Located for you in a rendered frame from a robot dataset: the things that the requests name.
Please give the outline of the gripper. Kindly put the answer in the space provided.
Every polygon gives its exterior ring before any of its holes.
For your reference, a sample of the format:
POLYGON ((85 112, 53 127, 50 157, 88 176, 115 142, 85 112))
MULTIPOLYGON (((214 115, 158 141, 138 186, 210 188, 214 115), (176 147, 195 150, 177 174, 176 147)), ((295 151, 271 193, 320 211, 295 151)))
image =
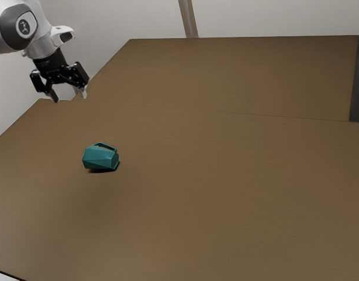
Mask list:
POLYGON ((67 83, 73 87, 76 94, 80 94, 84 100, 87 98, 86 87, 89 83, 89 75, 78 61, 68 65, 60 48, 50 56, 32 61, 36 69, 30 73, 29 77, 37 92, 44 93, 54 103, 58 103, 59 97, 53 90, 53 84, 67 83))

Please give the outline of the teal faceted mug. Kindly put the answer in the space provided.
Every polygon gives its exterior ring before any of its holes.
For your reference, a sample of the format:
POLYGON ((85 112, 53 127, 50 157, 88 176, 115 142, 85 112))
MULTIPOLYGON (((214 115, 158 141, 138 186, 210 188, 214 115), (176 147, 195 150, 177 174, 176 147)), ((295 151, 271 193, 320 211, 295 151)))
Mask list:
POLYGON ((86 169, 115 170, 119 164, 118 150, 102 142, 87 146, 82 156, 86 169))

